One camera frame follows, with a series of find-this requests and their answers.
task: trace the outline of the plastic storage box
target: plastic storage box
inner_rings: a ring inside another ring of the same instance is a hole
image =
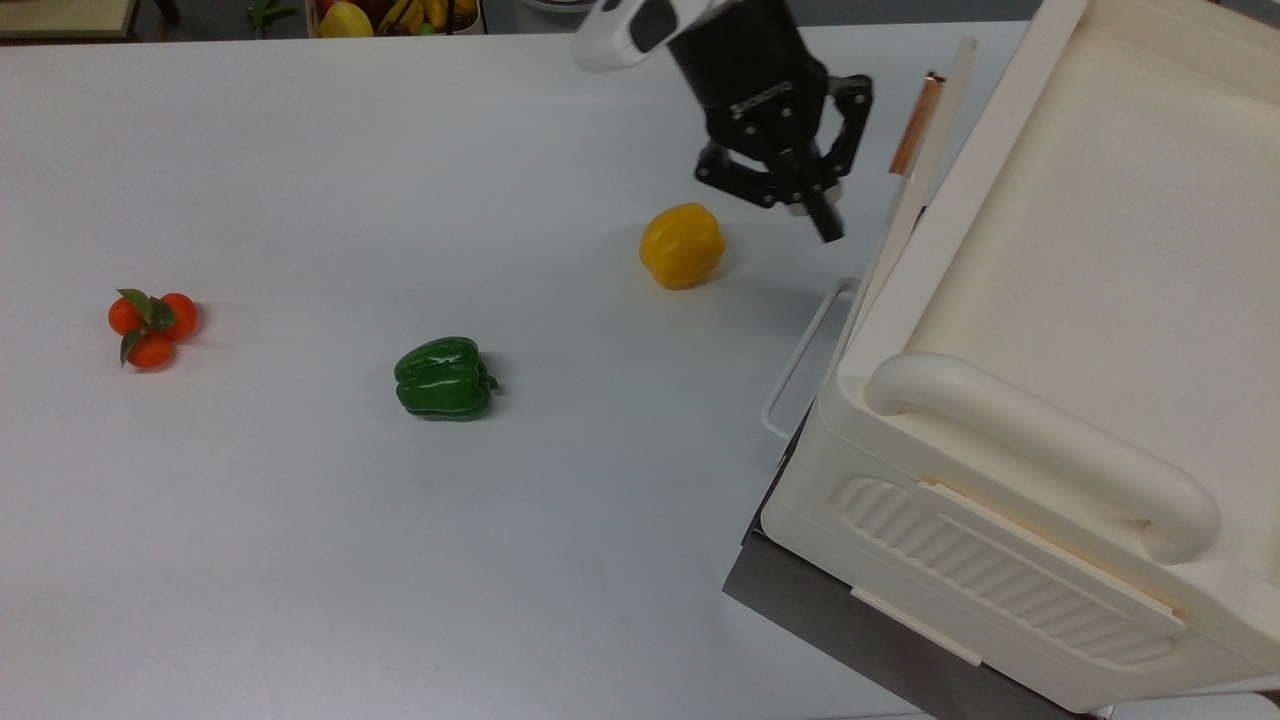
[[[1074,711],[1280,673],[1280,32],[1047,0],[760,521]]]

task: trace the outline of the orange tomato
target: orange tomato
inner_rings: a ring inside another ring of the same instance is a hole
[[[164,331],[165,337],[177,342],[196,334],[196,327],[200,324],[200,313],[189,297],[180,292],[170,292],[161,297],[160,301],[173,309],[175,318],[174,323]]]
[[[129,365],[140,370],[160,370],[173,360],[173,341],[161,333],[148,332],[129,350]]]
[[[116,334],[123,336],[142,327],[142,315],[128,300],[122,297],[113,302],[111,309],[106,311],[106,322],[110,323]]]

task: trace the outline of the yellow fruit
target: yellow fruit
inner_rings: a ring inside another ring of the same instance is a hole
[[[422,3],[420,3],[419,0],[399,0],[399,3],[393,5],[392,9],[387,13],[387,17],[383,18],[383,24],[378,27],[379,31],[392,24],[396,20],[396,18],[399,18],[401,12],[404,10],[404,3],[408,3],[410,6],[408,12],[404,13],[404,17],[401,19],[399,24],[407,27],[410,35],[417,35],[422,32],[422,24],[426,22],[426,10],[422,8]]]
[[[431,23],[439,32],[444,32],[444,19],[447,17],[448,4],[445,0],[425,0],[426,3],[426,22]]]
[[[658,214],[640,237],[640,261],[668,290],[707,279],[724,255],[724,236],[707,208],[676,205]]]
[[[334,3],[320,20],[320,37],[372,37],[369,15],[351,3]]]

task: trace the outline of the green leaf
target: green leaf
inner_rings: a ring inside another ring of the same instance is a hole
[[[145,334],[147,334],[146,331],[143,331],[142,328],[138,328],[136,331],[129,331],[128,333],[125,333],[125,336],[123,338],[120,338],[120,366],[122,368],[124,366],[124,363],[129,359],[129,352],[133,350],[133,346],[137,345],[138,341],[142,340],[142,336],[145,336]]]
[[[155,316],[151,319],[150,327],[157,331],[166,331],[178,322],[178,315],[173,311],[173,307],[159,297],[151,299],[151,309],[154,310]]]
[[[138,315],[142,315],[143,325],[151,324],[152,307],[151,299],[147,297],[147,293],[133,288],[118,290],[115,292],[119,292],[120,297],[128,300],[129,305],[133,305],[133,309],[138,311]]]

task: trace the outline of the ribbed panel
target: ribbed panel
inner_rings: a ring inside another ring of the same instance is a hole
[[[859,536],[1062,646],[1119,665],[1174,650],[1172,638],[1149,633],[1002,547],[913,506],[896,486],[852,478],[832,502]]]

